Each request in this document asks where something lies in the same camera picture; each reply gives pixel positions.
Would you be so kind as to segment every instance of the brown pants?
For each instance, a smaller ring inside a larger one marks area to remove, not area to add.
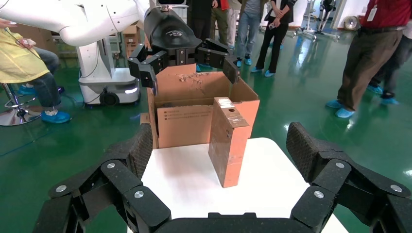
[[[356,111],[374,75],[395,52],[402,31],[359,33],[350,45],[338,101],[349,111]]]

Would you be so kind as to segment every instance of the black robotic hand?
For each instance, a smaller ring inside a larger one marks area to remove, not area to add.
[[[140,44],[129,58],[130,74],[141,80],[143,87],[157,94],[156,74],[167,67],[206,64],[220,68],[231,83],[237,83],[240,72],[233,50],[217,41],[202,41],[173,10],[154,8],[147,13],[144,30],[152,47]]]

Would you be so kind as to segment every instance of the open cardboard box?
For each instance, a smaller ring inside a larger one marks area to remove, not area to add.
[[[229,97],[252,133],[259,97],[242,79],[232,85],[223,72],[196,73],[195,65],[168,67],[157,77],[158,95],[147,88],[153,147],[209,143],[213,98]]]

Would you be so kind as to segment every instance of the white table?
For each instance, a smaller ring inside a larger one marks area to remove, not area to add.
[[[267,138],[249,139],[236,187],[222,188],[208,144],[158,149],[142,181],[171,210],[172,219],[207,217],[209,212],[289,218],[309,187],[285,153]],[[332,215],[323,233],[347,233]]]

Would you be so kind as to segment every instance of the orange block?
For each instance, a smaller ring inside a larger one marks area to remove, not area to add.
[[[249,129],[229,98],[214,98],[209,157],[223,188],[238,185]]]

